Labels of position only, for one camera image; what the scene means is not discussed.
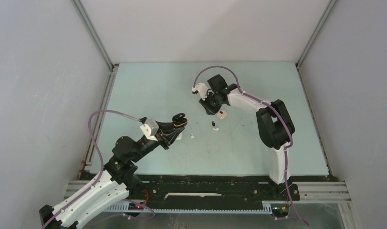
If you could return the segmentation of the black earbud charging case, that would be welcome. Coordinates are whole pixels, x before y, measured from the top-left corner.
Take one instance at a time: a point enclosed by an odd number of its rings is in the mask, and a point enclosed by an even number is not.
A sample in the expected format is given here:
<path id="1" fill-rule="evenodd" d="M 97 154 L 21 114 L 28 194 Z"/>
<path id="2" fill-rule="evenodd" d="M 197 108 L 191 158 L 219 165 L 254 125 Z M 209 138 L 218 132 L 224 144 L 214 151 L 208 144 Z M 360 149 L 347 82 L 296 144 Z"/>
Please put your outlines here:
<path id="1" fill-rule="evenodd" d="M 174 127 L 183 127 L 188 123 L 185 113 L 178 113 L 172 117 Z"/>

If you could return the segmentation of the beige earbud charging case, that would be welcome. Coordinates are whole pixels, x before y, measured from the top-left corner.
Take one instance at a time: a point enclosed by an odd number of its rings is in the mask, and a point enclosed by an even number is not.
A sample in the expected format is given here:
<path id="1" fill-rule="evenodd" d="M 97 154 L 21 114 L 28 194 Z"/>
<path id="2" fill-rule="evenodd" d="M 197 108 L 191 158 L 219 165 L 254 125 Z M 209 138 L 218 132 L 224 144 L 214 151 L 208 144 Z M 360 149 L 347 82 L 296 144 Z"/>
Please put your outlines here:
<path id="1" fill-rule="evenodd" d="M 225 117 L 227 117 L 228 113 L 226 110 L 224 109 L 221 109 L 219 110 L 217 113 L 216 113 L 216 117 L 220 120 L 224 119 Z"/>

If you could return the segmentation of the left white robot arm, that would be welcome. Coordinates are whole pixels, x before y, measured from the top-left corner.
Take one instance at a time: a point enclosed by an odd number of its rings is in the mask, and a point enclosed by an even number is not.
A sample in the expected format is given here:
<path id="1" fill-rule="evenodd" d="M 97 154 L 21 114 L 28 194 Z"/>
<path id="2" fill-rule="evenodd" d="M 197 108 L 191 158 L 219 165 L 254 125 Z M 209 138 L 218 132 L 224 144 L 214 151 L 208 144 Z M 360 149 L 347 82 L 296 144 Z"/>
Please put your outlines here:
<path id="1" fill-rule="evenodd" d="M 143 135 L 139 140 L 120 137 L 102 171 L 63 202 L 39 210 L 42 228 L 81 229 L 114 203 L 139 197 L 142 181 L 135 174 L 135 163 L 159 146 L 169 149 L 187 123 L 182 114 L 174 116 L 170 123 L 142 118 Z"/>

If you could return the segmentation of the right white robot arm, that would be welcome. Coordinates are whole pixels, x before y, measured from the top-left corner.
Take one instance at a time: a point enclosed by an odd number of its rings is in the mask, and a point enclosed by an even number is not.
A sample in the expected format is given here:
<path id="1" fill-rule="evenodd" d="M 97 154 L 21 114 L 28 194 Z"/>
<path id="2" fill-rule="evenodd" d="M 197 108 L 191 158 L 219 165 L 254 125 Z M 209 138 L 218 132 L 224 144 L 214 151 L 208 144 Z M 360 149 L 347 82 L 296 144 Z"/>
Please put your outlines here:
<path id="1" fill-rule="evenodd" d="M 284 102 L 269 102 L 252 96 L 235 83 L 228 85 L 219 74 L 210 78 L 207 83 L 195 83 L 191 90 L 193 94 L 200 95 L 199 103 L 208 115 L 223 119 L 227 112 L 222 106 L 228 105 L 256 116 L 261 141 L 274 151 L 269 173 L 274 183 L 269 185 L 268 192 L 273 199 L 283 198 L 288 192 L 284 182 L 290 177 L 287 150 L 293 144 L 295 132 Z"/>

